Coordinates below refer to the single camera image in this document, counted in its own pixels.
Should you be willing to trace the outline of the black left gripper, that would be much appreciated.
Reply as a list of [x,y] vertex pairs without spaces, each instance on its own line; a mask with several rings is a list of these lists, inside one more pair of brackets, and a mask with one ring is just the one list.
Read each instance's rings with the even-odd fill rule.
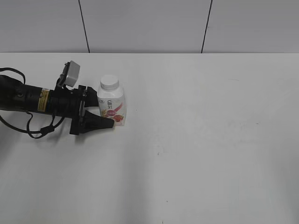
[[79,135],[81,126],[82,133],[113,128],[113,119],[101,117],[89,111],[85,112],[81,125],[80,119],[84,100],[85,107],[99,106],[97,91],[92,87],[87,87],[87,90],[86,86],[82,85],[79,85],[78,89],[72,90],[57,87],[55,90],[50,90],[48,97],[48,114],[70,118],[70,134],[73,135]]

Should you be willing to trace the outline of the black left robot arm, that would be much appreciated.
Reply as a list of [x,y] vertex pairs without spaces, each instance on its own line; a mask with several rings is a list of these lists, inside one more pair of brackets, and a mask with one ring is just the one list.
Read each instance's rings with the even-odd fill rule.
[[54,90],[23,84],[21,81],[0,76],[0,108],[4,111],[19,111],[48,114],[55,118],[71,119],[70,134],[79,135],[90,131],[113,128],[114,120],[98,116],[86,110],[97,107],[97,92],[80,85],[77,89],[56,86]]

